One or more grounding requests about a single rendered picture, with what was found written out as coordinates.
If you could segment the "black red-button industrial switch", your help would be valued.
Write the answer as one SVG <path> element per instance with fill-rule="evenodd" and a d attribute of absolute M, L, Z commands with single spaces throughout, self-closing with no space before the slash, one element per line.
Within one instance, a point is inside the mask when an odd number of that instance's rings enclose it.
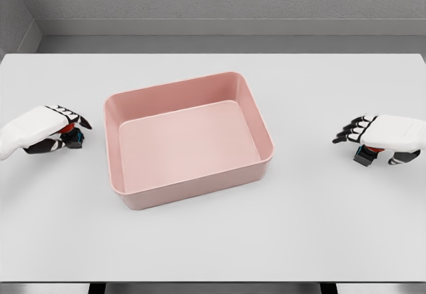
<path fill-rule="evenodd" d="M 378 154 L 382 151 L 383 149 L 380 148 L 371 148 L 366 145 L 362 145 L 357 149 L 353 160 L 365 167 L 368 167 L 377 159 Z"/>
<path fill-rule="evenodd" d="M 83 147 L 85 137 L 79 128 L 73 127 L 68 132 L 62 131 L 60 139 L 67 148 L 79 149 Z"/>

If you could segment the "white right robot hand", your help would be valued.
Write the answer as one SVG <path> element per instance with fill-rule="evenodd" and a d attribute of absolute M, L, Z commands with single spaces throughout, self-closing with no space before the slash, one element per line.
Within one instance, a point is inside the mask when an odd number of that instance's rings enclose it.
<path fill-rule="evenodd" d="M 389 165 L 406 164 L 426 151 L 426 121 L 392 115 L 363 115 L 353 119 L 332 140 L 393 152 Z"/>

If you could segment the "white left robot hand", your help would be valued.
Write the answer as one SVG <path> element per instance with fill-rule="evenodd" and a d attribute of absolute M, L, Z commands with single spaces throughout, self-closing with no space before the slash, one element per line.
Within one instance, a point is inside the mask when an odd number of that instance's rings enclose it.
<path fill-rule="evenodd" d="M 73 127 L 91 130 L 81 114 L 60 105 L 37 106 L 12 121 L 15 127 L 15 150 L 28 154 L 43 154 L 66 148 L 60 139 L 62 131 Z"/>

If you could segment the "pink rectangular plastic basket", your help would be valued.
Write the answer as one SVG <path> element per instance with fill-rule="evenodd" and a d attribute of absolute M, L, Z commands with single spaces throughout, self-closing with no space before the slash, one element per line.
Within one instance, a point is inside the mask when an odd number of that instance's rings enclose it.
<path fill-rule="evenodd" d="M 235 72 L 112 94 L 104 125 L 110 186 L 133 210 L 260 180 L 274 155 Z"/>

